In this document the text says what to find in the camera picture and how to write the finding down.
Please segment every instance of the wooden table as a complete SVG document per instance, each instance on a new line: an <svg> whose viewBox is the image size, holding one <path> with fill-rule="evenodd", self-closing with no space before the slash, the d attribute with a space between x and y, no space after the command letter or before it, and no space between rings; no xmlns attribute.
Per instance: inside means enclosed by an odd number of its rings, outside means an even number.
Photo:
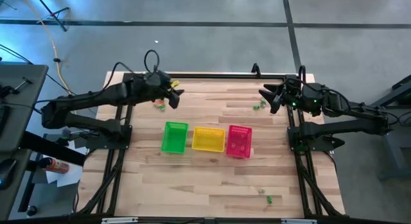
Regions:
<svg viewBox="0 0 411 224"><path fill-rule="evenodd" d="M115 73L111 84L121 82L123 74ZM186 92L180 97L178 109L167 107L165 112L160 112L152 103L134 107L132 141L124 159L116 216L303 217L295 159L286 139L286 109L281 107L276 115L270 114L269 108L252 109L261 98L258 89L262 89L264 83L280 81L179 81L178 88ZM313 81L313 75L308 74L307 82ZM101 106L97 118L114 118L115 113L115 107ZM324 122L322 116L304 116L307 121ZM167 121L189 124L185 154L160 151ZM228 130L229 125L252 128L250 159L191 149L195 126ZM335 208L344 213L332 161L322 152L312 155L320 189ZM87 159L79 186L78 210L100 186L106 157L107 150L97 150ZM259 189L264 189L265 194L259 194ZM272 205L267 204L266 195L272 196ZM308 196L314 211L310 189Z"/></svg>

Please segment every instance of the concrete floor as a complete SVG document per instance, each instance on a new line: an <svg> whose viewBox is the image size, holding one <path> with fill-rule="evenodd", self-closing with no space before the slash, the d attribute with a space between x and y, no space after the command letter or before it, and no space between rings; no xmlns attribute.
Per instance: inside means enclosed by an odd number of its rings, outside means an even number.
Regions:
<svg viewBox="0 0 411 224"><path fill-rule="evenodd" d="M5 0L0 19L35 19L22 0ZM39 11L46 11L37 0ZM66 18L105 21L225 21L286 22L283 0L45 0L52 10L69 6ZM290 0L294 22L411 23L411 0ZM287 28L107 27L71 26L63 32L49 26L63 60L62 72L75 92L98 90L105 73L122 61L143 69L143 55L156 49L165 71L249 72L257 62L263 72L294 73ZM410 74L411 30L296 28L302 64L318 82L339 90L352 101L370 103ZM0 25L0 43L36 64L50 66L57 78L53 49L41 26ZM4 60L17 61L0 53ZM65 92L49 79L40 99ZM82 114L93 116L89 111ZM326 122L345 119L328 118ZM33 115L28 130L42 135L40 117ZM346 145L337 149L342 198L346 213L355 218L411 222L411 181L380 182L376 175L389 168L382 139L366 134L340 135ZM57 189L37 185L31 205L40 216L71 212L75 186ZM11 219L24 214L13 209Z"/></svg>

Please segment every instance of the plastic basket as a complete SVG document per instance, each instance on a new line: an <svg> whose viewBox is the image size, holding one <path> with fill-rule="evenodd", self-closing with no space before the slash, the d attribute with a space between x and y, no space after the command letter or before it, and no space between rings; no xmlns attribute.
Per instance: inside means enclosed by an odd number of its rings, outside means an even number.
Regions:
<svg viewBox="0 0 411 224"><path fill-rule="evenodd" d="M187 133L187 123L166 122L161 151L168 153L184 153L186 150Z"/></svg>
<svg viewBox="0 0 411 224"><path fill-rule="evenodd" d="M232 157L250 158L251 133L251 128L230 125L225 154Z"/></svg>
<svg viewBox="0 0 411 224"><path fill-rule="evenodd" d="M225 130L221 128L195 127L193 136L194 150L224 152Z"/></svg>

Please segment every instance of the pink object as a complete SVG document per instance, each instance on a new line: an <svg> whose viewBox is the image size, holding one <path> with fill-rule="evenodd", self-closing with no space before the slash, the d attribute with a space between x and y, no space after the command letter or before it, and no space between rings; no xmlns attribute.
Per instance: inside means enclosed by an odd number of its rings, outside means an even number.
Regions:
<svg viewBox="0 0 411 224"><path fill-rule="evenodd" d="M251 152L251 128L230 125L227 141L228 156L250 158Z"/></svg>

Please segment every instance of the desk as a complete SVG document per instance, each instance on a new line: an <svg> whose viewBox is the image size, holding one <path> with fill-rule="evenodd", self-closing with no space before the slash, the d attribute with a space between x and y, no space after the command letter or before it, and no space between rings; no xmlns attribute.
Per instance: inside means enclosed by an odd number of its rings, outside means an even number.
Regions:
<svg viewBox="0 0 411 224"><path fill-rule="evenodd" d="M22 82L22 76L33 82L32 85L24 86L18 95L9 95L5 101L32 106L36 102L48 67L46 65L3 65L0 64L0 85L16 87ZM31 117L31 109L10 105L10 116L7 124L0 135L0 162L10 158L12 151L19 147L23 133ZM17 160L14 171L13 182L8 189L0 190L2 209L0 209L0 220L6 220L13 206L15 196L19 190L21 180L26 171L30 159L31 150L19 150L13 157Z"/></svg>
<svg viewBox="0 0 411 224"><path fill-rule="evenodd" d="M114 73L111 84L121 82L123 75ZM151 103L138 104L133 109L132 141L124 158L115 215L302 218L295 158L286 138L286 109L282 107L276 115L270 114L269 108L252 109L261 98L258 89L262 89L264 83L280 81L178 80L178 88L186 90L180 97L178 109L166 107L165 112L160 112ZM307 75L307 81L314 81L312 74ZM115 107L101 106L97 118L114 118L115 113ZM305 118L324 122L322 116L305 114ZM167 121L189 123L185 154L160 151ZM252 128L250 159L191 149L195 126L228 130L229 125ZM312 155L320 189L334 207L344 213L333 163L322 152ZM96 150L87 158L79 185L78 210L100 186L106 158L107 150ZM260 195L259 189L264 189L265 194ZM312 193L308 190L307 194L313 210ZM272 205L267 204L266 195L272 196Z"/></svg>

